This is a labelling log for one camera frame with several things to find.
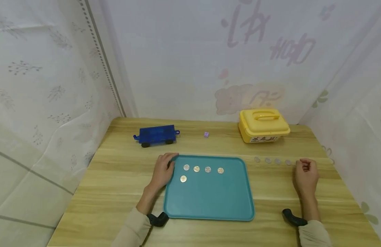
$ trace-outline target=yellow storage box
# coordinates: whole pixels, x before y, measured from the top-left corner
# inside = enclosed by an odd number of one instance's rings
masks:
[[[246,143],[276,141],[290,133],[289,125],[277,109],[240,111],[239,129]]]

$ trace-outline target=box handle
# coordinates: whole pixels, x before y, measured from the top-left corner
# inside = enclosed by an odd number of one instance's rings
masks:
[[[272,117],[273,118],[273,119],[266,119],[266,120],[279,119],[279,115],[277,115],[277,114],[266,114],[266,115],[260,114],[259,116],[255,117],[255,120],[259,120],[259,119],[265,118],[265,117]]]

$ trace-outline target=coin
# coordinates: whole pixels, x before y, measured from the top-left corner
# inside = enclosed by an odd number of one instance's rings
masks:
[[[187,178],[186,178],[186,176],[181,176],[180,180],[181,180],[181,182],[184,183],[184,182],[186,182]]]

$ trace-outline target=wooden table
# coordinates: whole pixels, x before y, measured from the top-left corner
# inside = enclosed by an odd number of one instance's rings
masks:
[[[175,144],[141,148],[133,140],[139,128],[170,124],[181,132]],[[203,137],[206,131],[209,138]],[[285,164],[301,157],[318,162],[317,198],[334,247],[381,246],[310,128],[292,125],[290,135],[275,143],[245,144],[236,123],[130,118],[112,121],[48,246],[109,247],[149,183],[157,156],[166,152],[242,158],[256,216],[251,222],[170,219],[163,228],[152,229],[144,246],[298,246],[296,228],[284,222],[281,211],[290,208],[301,215],[292,184],[294,166]],[[282,163],[275,164],[276,158]],[[155,215],[161,213],[163,199],[164,192]]]

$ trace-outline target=hand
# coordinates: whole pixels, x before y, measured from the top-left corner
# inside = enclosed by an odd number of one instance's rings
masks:
[[[315,197],[319,174],[316,162],[307,158],[296,161],[296,185],[303,198]]]
[[[168,183],[168,181],[170,181],[172,173],[174,172],[175,161],[172,161],[169,167],[167,167],[167,164],[177,155],[178,153],[165,153],[164,155],[159,155],[149,187],[160,190]]]

